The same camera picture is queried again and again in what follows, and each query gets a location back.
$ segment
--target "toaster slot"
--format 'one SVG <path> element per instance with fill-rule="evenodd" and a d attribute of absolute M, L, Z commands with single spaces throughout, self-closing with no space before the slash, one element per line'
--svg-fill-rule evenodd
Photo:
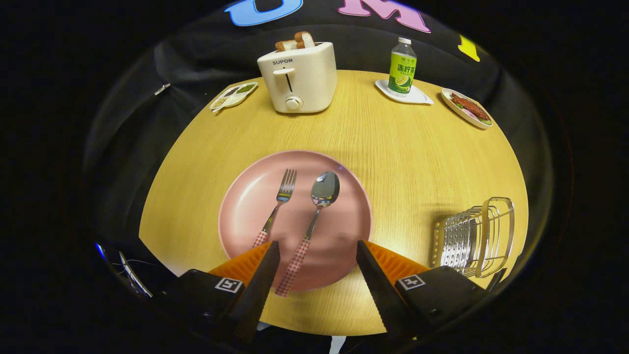
<path fill-rule="evenodd" d="M 288 74 L 286 74 L 286 82 L 288 83 L 288 89 L 292 92 L 291 80 L 288 78 Z"/>

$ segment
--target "round table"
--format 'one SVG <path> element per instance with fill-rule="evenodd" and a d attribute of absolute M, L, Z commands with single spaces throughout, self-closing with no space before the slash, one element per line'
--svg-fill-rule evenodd
<path fill-rule="evenodd" d="M 226 262 L 217 223 L 232 181 L 264 156 L 302 149 L 334 157 L 362 182 L 372 205 L 372 242 L 424 265 L 444 215 L 490 197 L 510 198 L 516 222 L 509 272 L 525 242 L 528 203 L 503 132 L 497 124 L 480 130 L 461 119 L 443 102 L 441 87 L 415 80 L 435 104 L 411 105 L 382 94 L 374 84 L 379 79 L 387 74 L 339 70 L 332 103 L 318 113 L 277 113 L 262 78 L 248 80 L 259 87 L 240 105 L 219 113 L 206 106 L 153 181 L 140 239 L 177 276 Z M 491 277 L 471 280 L 486 287 Z M 325 335 L 386 331 L 358 267 L 332 285 L 286 298 L 271 290 L 260 320 Z"/>

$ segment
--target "food plate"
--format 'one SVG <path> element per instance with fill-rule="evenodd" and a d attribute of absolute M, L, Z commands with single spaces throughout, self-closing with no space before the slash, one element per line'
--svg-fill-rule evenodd
<path fill-rule="evenodd" d="M 411 92 L 409 92 L 409 94 L 406 97 L 400 97 L 400 96 L 391 94 L 389 90 L 387 89 L 387 86 L 389 86 L 388 80 L 378 80 L 376 81 L 376 86 L 380 89 L 380 91 L 382 91 L 382 93 L 387 95 L 390 99 L 396 100 L 398 102 L 415 103 L 415 104 L 426 103 L 429 105 L 435 104 L 433 100 L 430 99 L 430 97 L 428 97 L 425 93 L 421 92 L 420 89 L 416 88 L 415 86 L 411 86 Z"/>
<path fill-rule="evenodd" d="M 371 234 L 371 206 L 365 188 L 340 162 L 318 152 L 292 150 L 269 155 L 249 166 L 231 184 L 218 214 L 218 234 L 227 257 L 253 246 L 273 208 L 284 171 L 297 170 L 290 201 L 282 205 L 269 232 L 278 241 L 281 261 L 273 287 L 278 286 L 292 255 L 315 216 L 310 193 L 321 173 L 333 171 L 340 180 L 336 202 L 319 214 L 299 275 L 291 291 L 305 291 L 339 281 L 356 266 L 356 242 Z"/>
<path fill-rule="evenodd" d="M 223 108 L 239 105 L 242 100 L 247 97 L 258 87 L 257 81 L 251 83 L 240 84 L 226 89 L 217 99 L 209 106 L 212 112 L 220 111 Z"/>
<path fill-rule="evenodd" d="M 467 101 L 470 101 L 471 103 L 473 103 L 474 105 L 476 105 L 476 107 L 478 107 L 479 109 L 481 109 L 489 118 L 489 121 L 486 123 L 484 121 L 482 121 L 481 119 L 479 119 L 478 117 L 476 117 L 476 115 L 474 113 L 472 113 L 471 111 L 465 109 L 465 108 L 460 108 L 459 106 L 457 106 L 456 103 L 454 103 L 452 101 L 452 94 L 456 94 L 458 97 L 463 98 Z M 493 118 L 491 118 L 491 116 L 489 115 L 489 113 L 487 112 L 487 110 L 485 110 L 485 108 L 478 103 L 477 101 L 472 100 L 471 98 L 467 97 L 466 95 L 462 94 L 462 93 L 458 93 L 452 89 L 447 89 L 444 88 L 441 90 L 441 96 L 443 98 L 443 100 L 445 101 L 446 105 L 448 105 L 448 107 L 450 107 L 454 112 L 456 112 L 458 115 L 460 115 L 463 119 L 467 120 L 468 122 L 470 122 L 472 125 L 474 125 L 475 127 L 481 128 L 481 129 L 487 129 L 489 127 L 491 127 L 492 125 L 494 125 L 493 123 Z"/>

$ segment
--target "toaster knob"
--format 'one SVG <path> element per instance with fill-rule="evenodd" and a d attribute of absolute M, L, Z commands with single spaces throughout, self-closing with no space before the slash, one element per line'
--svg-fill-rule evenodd
<path fill-rule="evenodd" d="M 303 101 L 301 101 L 301 98 L 297 96 L 290 96 L 286 99 L 286 106 L 290 110 L 297 110 L 301 107 L 302 104 Z"/>

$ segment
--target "red checkered handle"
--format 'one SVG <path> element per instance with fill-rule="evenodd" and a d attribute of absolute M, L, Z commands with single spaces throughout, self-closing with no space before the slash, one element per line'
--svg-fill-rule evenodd
<path fill-rule="evenodd" d="M 253 243 L 252 248 L 256 248 L 257 246 L 260 246 L 261 244 L 266 243 L 268 240 L 269 240 L 269 234 L 266 231 L 262 230 L 258 234 L 258 237 L 255 239 L 255 242 Z"/>
<path fill-rule="evenodd" d="M 286 297 L 288 291 L 290 291 L 292 287 L 292 282 L 295 280 L 297 273 L 299 273 L 299 270 L 301 269 L 301 264 L 304 263 L 304 257 L 306 256 L 306 252 L 308 252 L 308 247 L 310 247 L 310 240 L 301 240 L 295 254 L 292 256 L 291 264 L 288 265 L 284 278 L 282 278 L 282 281 L 276 289 L 276 295 Z"/>

